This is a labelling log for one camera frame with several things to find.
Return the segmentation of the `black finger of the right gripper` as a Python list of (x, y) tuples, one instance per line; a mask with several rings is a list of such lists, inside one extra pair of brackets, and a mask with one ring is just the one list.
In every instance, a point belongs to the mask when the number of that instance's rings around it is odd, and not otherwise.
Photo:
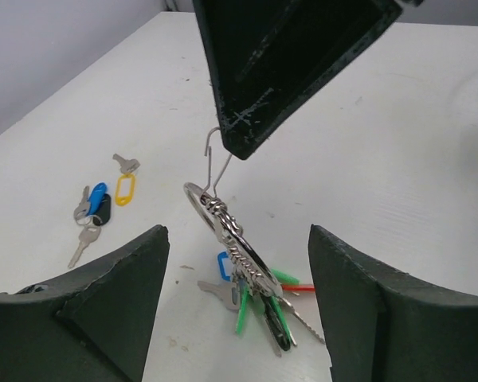
[(223, 146), (249, 158), (401, 16), (395, 1), (193, 3)]

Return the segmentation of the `keyring with tagged keys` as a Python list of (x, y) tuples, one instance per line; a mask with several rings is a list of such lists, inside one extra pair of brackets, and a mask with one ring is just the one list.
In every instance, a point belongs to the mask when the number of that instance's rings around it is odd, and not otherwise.
[(257, 254), (244, 237), (244, 229), (230, 214), (228, 205), (217, 195), (217, 184), (232, 158), (227, 157), (216, 178), (212, 178), (212, 147), (210, 139), (219, 131), (212, 128), (207, 137), (204, 155), (207, 157), (207, 181), (204, 187), (187, 182), (184, 193), (196, 213), (210, 228), (216, 240), (224, 246), (232, 263), (232, 281), (240, 287), (241, 307), (237, 312), (236, 334), (242, 334), (248, 304), (252, 305), (255, 316), (268, 331), (268, 341), (277, 357), (297, 346), (296, 339), (289, 328), (285, 313), (291, 314), (321, 344), (326, 341), (317, 330), (311, 327), (296, 308), (285, 298), (284, 292), (313, 292), (312, 285), (302, 285), (283, 272), (275, 272)]

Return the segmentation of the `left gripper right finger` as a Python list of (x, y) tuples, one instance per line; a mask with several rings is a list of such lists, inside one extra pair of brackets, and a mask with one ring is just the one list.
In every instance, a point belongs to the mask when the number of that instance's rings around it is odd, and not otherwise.
[(319, 225), (308, 256), (334, 381), (478, 381), (478, 296), (415, 278)]

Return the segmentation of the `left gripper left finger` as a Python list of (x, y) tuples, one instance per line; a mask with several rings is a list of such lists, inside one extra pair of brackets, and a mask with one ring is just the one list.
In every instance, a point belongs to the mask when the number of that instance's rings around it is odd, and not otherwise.
[(0, 293), (0, 381), (140, 381), (169, 250), (156, 225), (63, 275)]

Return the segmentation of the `yellow tagged key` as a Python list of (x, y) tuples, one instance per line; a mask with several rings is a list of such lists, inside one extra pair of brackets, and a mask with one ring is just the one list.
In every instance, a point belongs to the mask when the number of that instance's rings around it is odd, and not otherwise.
[(119, 163), (119, 176), (116, 183), (115, 203), (123, 207), (129, 204), (135, 193), (135, 172), (139, 169), (140, 163), (137, 159), (126, 159), (119, 154), (113, 154), (112, 158)]

